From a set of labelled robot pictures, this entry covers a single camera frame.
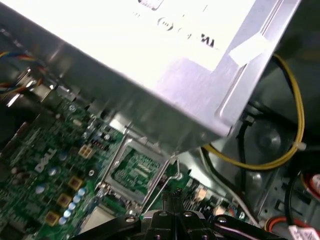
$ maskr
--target blue capacitor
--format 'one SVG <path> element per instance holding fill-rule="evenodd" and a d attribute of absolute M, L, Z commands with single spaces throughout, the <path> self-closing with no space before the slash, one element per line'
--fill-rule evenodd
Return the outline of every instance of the blue capacitor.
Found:
<path fill-rule="evenodd" d="M 67 153 L 66 151 L 61 151 L 61 152 L 59 153 L 59 160 L 60 160 L 60 161 L 66 160 L 67 157 L 68 157 L 68 153 Z"/>
<path fill-rule="evenodd" d="M 78 195 L 79 195 L 80 197 L 83 197 L 85 194 L 86 194 L 86 189 L 85 189 L 84 187 L 82 187 L 82 188 L 80 188 L 80 189 L 78 190 Z"/>
<path fill-rule="evenodd" d="M 75 196 L 73 197 L 73 202 L 74 202 L 75 204 L 79 203 L 80 201 L 81 201 L 81 197 L 80 197 L 79 195 L 75 195 Z"/>
<path fill-rule="evenodd" d="M 76 204 L 75 204 L 74 202 L 70 202 L 70 203 L 69 203 L 69 206 L 68 206 L 68 209 L 69 209 L 70 211 L 73 211 L 73 210 L 75 210 L 75 208 L 76 208 Z"/>
<path fill-rule="evenodd" d="M 35 187 L 36 194 L 42 194 L 46 189 L 46 186 L 42 183 Z"/>
<path fill-rule="evenodd" d="M 59 219 L 59 225 L 65 225 L 66 224 L 66 222 L 67 222 L 67 219 L 65 218 L 65 217 L 60 217 L 60 219 Z"/>
<path fill-rule="evenodd" d="M 71 211 L 70 210 L 65 210 L 63 213 L 63 216 L 67 219 L 71 216 Z"/>

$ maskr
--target black cable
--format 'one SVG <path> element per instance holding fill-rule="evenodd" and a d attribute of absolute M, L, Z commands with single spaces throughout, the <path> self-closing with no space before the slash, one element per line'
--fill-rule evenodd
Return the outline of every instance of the black cable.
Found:
<path fill-rule="evenodd" d="M 238 154 L 240 162 L 246 163 L 246 152 L 245 152 L 245 134 L 250 123 L 244 121 L 239 129 L 238 135 L 236 136 L 238 145 Z M 247 171 L 244 168 L 240 168 L 241 180 L 240 180 L 240 190 L 241 192 L 246 192 L 247 184 Z"/>
<path fill-rule="evenodd" d="M 294 95 L 294 89 L 292 87 L 292 83 L 290 81 L 290 77 L 289 77 L 288 72 L 286 71 L 284 65 L 282 64 L 282 62 L 274 55 L 271 57 L 271 61 L 273 61 L 281 69 L 281 71 L 282 71 L 282 73 L 284 75 L 285 81 L 288 84 L 292 95 Z"/>
<path fill-rule="evenodd" d="M 236 186 L 234 186 L 231 182 L 229 182 L 225 177 L 223 177 L 213 166 L 211 159 L 209 157 L 209 153 L 207 150 L 205 150 L 203 147 L 201 147 L 201 151 L 204 157 L 204 160 L 206 162 L 206 164 L 209 166 L 209 169 L 211 171 L 211 173 L 213 175 L 215 175 L 224 185 L 226 185 L 229 189 L 231 189 L 235 194 L 237 194 L 239 196 L 239 198 L 243 201 L 243 203 L 246 205 L 248 211 L 250 212 L 250 214 L 254 217 L 254 219 L 256 220 L 256 222 L 258 223 L 259 220 L 256 217 L 256 214 L 254 212 L 254 210 L 252 209 L 248 199 L 246 198 L 246 196 L 240 192 Z"/>
<path fill-rule="evenodd" d="M 286 217 L 286 222 L 289 226 L 295 225 L 294 216 L 292 214 L 291 209 L 291 197 L 294 190 L 294 185 L 299 178 L 299 175 L 301 174 L 301 171 L 299 171 L 296 175 L 292 176 L 290 178 L 290 181 L 288 183 L 288 186 L 285 190 L 285 197 L 284 197 L 284 215 Z"/>

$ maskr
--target wire bundle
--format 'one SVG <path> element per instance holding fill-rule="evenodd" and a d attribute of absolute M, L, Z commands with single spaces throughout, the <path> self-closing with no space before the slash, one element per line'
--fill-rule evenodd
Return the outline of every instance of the wire bundle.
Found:
<path fill-rule="evenodd" d="M 318 192 L 313 186 L 313 178 L 314 174 L 303 173 L 300 175 L 301 182 L 304 188 L 317 200 L 320 201 L 320 192 Z"/>
<path fill-rule="evenodd" d="M 264 230 L 267 232 L 272 232 L 273 227 L 278 224 L 278 223 L 285 223 L 287 221 L 287 218 L 285 216 L 276 216 L 276 217 L 271 217 L 269 218 L 264 225 Z M 312 228 L 312 226 L 304 223 L 303 221 L 299 219 L 294 219 L 293 220 L 294 225 L 300 227 L 300 228 Z"/>
<path fill-rule="evenodd" d="M 240 168 L 249 170 L 249 171 L 267 171 L 267 170 L 272 170 L 272 169 L 275 169 L 277 167 L 282 166 L 287 161 L 289 161 L 291 159 L 291 157 L 297 152 L 298 145 L 302 142 L 302 138 L 304 135 L 305 113 L 304 113 L 303 101 L 302 101 L 302 97 L 301 97 L 301 93 L 300 93 L 300 89 L 299 89 L 297 80 L 296 80 L 293 72 L 291 71 L 291 69 L 287 65 L 287 63 L 280 56 L 275 54 L 274 58 L 276 58 L 278 60 L 278 63 L 281 64 L 281 69 L 284 70 L 284 72 L 283 72 L 284 75 L 289 77 L 289 81 L 292 86 L 294 100 L 295 100 L 295 104 L 296 104 L 296 111 L 297 111 L 297 118 L 298 118 L 298 121 L 297 121 L 298 130 L 296 133 L 294 143 L 293 143 L 292 147 L 290 148 L 290 150 L 287 153 L 285 153 L 283 156 L 279 157 L 278 159 L 276 159 L 272 162 L 251 165 L 251 164 L 239 162 L 239 161 L 234 160 L 228 156 L 225 156 L 224 154 L 219 152 L 215 147 L 213 147 L 211 144 L 207 144 L 204 146 L 204 148 L 208 152 L 215 154 L 216 156 L 223 159 L 224 161 L 231 163 L 235 166 L 238 166 Z"/>
<path fill-rule="evenodd" d="M 255 217 L 255 213 L 253 209 L 250 206 L 249 201 L 247 198 L 242 194 L 242 192 L 238 191 L 237 188 L 231 184 L 226 178 L 224 178 L 213 166 L 211 159 L 209 157 L 208 151 L 206 151 L 204 148 L 199 149 L 200 156 L 202 163 L 205 167 L 205 169 L 210 173 L 211 177 L 227 192 L 236 200 L 236 202 L 240 205 L 242 210 L 245 212 L 245 214 L 248 216 L 250 221 L 256 225 L 259 226 L 259 221 Z"/>
<path fill-rule="evenodd" d="M 31 57 L 26 54 L 9 52 L 9 51 L 0 53 L 0 59 L 5 59 L 5 58 L 17 58 L 22 61 L 33 62 L 37 66 L 40 73 L 42 75 L 45 74 L 45 67 L 42 64 L 40 64 L 34 57 Z M 10 82 L 0 83 L 0 94 L 21 93 L 26 89 L 32 89 L 32 88 L 38 87 L 42 83 L 43 83 L 42 77 L 36 83 L 31 84 L 28 87 L 24 85 L 18 85 L 17 82 L 16 83 L 10 83 Z"/>

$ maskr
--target red wire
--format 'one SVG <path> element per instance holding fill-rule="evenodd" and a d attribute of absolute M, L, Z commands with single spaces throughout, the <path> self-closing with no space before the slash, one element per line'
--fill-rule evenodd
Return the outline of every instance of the red wire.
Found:
<path fill-rule="evenodd" d="M 272 228 L 274 227 L 275 224 L 283 223 L 283 222 L 286 222 L 286 221 L 287 221 L 287 218 L 285 216 L 275 217 L 269 223 L 269 226 L 267 228 L 268 232 L 270 232 L 270 233 L 272 232 Z M 294 219 L 294 224 L 297 225 L 298 227 L 301 227 L 301 228 L 312 228 L 312 226 L 304 223 L 303 221 L 301 221 L 299 219 Z M 316 233 L 320 237 L 320 231 L 316 229 Z"/>

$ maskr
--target electronic component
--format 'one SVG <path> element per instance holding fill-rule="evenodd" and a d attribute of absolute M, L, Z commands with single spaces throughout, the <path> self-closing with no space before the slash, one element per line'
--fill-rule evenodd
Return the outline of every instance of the electronic component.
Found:
<path fill-rule="evenodd" d="M 61 180 L 57 179 L 54 181 L 55 185 L 57 185 L 58 187 L 63 183 Z"/>
<path fill-rule="evenodd" d="M 18 186 L 18 185 L 23 185 L 23 184 L 25 184 L 25 181 L 22 180 L 22 179 L 14 178 L 11 183 L 12 183 L 12 185 L 14 185 L 14 186 Z"/>
<path fill-rule="evenodd" d="M 65 225 L 67 223 L 67 219 L 65 217 L 60 217 L 59 218 L 59 225 Z"/>
<path fill-rule="evenodd" d="M 58 168 L 53 166 L 48 170 L 48 175 L 52 177 L 52 176 L 56 175 L 57 172 L 58 172 Z"/>
<path fill-rule="evenodd" d="M 20 167 L 17 167 L 17 166 L 14 166 L 12 169 L 11 169 L 11 173 L 12 174 L 18 174 L 18 173 L 21 173 L 21 172 L 23 172 L 24 170 L 22 169 L 22 168 L 20 168 Z"/>
<path fill-rule="evenodd" d="M 201 189 L 199 189 L 199 191 L 197 192 L 195 199 L 196 199 L 198 202 L 201 202 L 203 199 L 205 199 L 206 195 L 207 195 L 207 190 L 205 190 L 204 188 L 201 188 Z"/>
<path fill-rule="evenodd" d="M 27 172 L 20 172 L 18 173 L 17 175 L 15 175 L 15 177 L 17 179 L 20 179 L 20 180 L 26 180 L 30 177 L 30 173 L 27 173 Z"/>
<path fill-rule="evenodd" d="M 48 197 L 48 196 L 44 196 L 44 197 L 42 198 L 42 201 L 43 201 L 45 204 L 48 204 L 48 203 L 50 203 L 51 198 Z"/>
<path fill-rule="evenodd" d="M 73 121 L 73 124 L 76 125 L 77 127 L 81 127 L 82 126 L 82 122 L 78 119 L 74 119 Z"/>
<path fill-rule="evenodd" d="M 71 216 L 71 211 L 70 210 L 65 210 L 63 212 L 63 217 L 68 219 Z"/>
<path fill-rule="evenodd" d="M 81 197 L 79 195 L 75 195 L 72 200 L 75 204 L 78 204 L 81 201 Z"/>
<path fill-rule="evenodd" d="M 49 211 L 44 217 L 44 222 L 49 226 L 53 227 L 59 221 L 60 216 L 53 211 Z"/>
<path fill-rule="evenodd" d="M 35 193 L 36 194 L 42 194 L 46 189 L 46 185 L 44 185 L 43 183 L 42 184 L 39 184 L 38 186 L 35 187 Z"/>
<path fill-rule="evenodd" d="M 213 210 L 213 215 L 215 215 L 215 216 L 222 215 L 222 214 L 225 214 L 226 211 L 227 211 L 227 209 L 225 209 L 223 206 L 217 206 Z"/>
<path fill-rule="evenodd" d="M 83 197 L 85 194 L 86 194 L 86 189 L 85 188 L 80 188 L 78 190 L 78 193 L 77 193 L 80 197 Z"/>
<path fill-rule="evenodd" d="M 95 151 L 89 145 L 83 145 L 78 152 L 84 159 L 90 159 L 94 153 Z"/>
<path fill-rule="evenodd" d="M 69 206 L 68 206 L 68 209 L 69 209 L 70 211 L 73 211 L 73 210 L 75 210 L 75 208 L 76 208 L 76 204 L 75 204 L 74 202 L 70 202 L 70 203 L 69 203 Z"/>
<path fill-rule="evenodd" d="M 80 178 L 72 176 L 67 185 L 73 190 L 78 191 L 83 183 L 84 181 L 82 181 Z"/>
<path fill-rule="evenodd" d="M 126 136 L 113 162 L 115 165 L 106 173 L 105 181 L 115 192 L 138 204 L 147 201 L 160 180 L 155 176 L 170 164 L 164 156 Z"/>
<path fill-rule="evenodd" d="M 68 153 L 66 151 L 61 151 L 58 157 L 60 161 L 65 161 L 68 157 Z"/>
<path fill-rule="evenodd" d="M 56 200 L 56 203 L 59 206 L 66 208 L 66 207 L 68 207 L 69 203 L 71 203 L 71 201 L 72 201 L 72 197 L 68 196 L 65 193 L 61 193 L 61 195 Z"/>
<path fill-rule="evenodd" d="M 104 139 L 105 141 L 110 141 L 110 140 L 111 140 L 111 135 L 108 134 L 108 133 L 102 134 L 101 136 L 103 137 L 103 139 Z"/>
<path fill-rule="evenodd" d="M 22 240 L 25 237 L 25 233 L 12 226 L 10 223 L 0 232 L 1 240 Z"/>
<path fill-rule="evenodd" d="M 96 206 L 92 213 L 87 217 L 81 227 L 80 233 L 84 233 L 90 229 L 93 229 L 101 224 L 104 224 L 115 217 L 110 214 L 112 212 L 103 206 Z"/>

